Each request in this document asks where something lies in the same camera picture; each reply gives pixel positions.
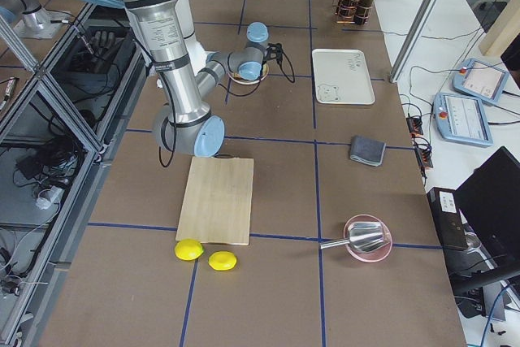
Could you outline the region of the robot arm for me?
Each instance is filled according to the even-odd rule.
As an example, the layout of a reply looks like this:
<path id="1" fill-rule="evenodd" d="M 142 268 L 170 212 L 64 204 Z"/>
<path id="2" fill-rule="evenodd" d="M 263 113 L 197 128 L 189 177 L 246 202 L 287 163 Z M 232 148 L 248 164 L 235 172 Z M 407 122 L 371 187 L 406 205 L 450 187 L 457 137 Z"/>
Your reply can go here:
<path id="1" fill-rule="evenodd" d="M 191 64 L 190 48 L 198 47 L 189 0 L 82 0 L 127 12 L 133 33 L 143 46 L 145 59 L 158 73 L 168 104 L 154 123 L 157 143 L 166 150 L 197 157 L 212 157 L 223 144 L 225 126 L 203 98 L 221 79 L 236 73 L 259 80 L 267 53 L 265 24 L 247 28 L 245 48 L 237 52 L 206 52 L 199 70 Z"/>
<path id="2" fill-rule="evenodd" d="M 1 0 L 1 16 L 18 37 L 51 39 L 62 25 L 63 16 L 46 10 L 39 0 Z"/>

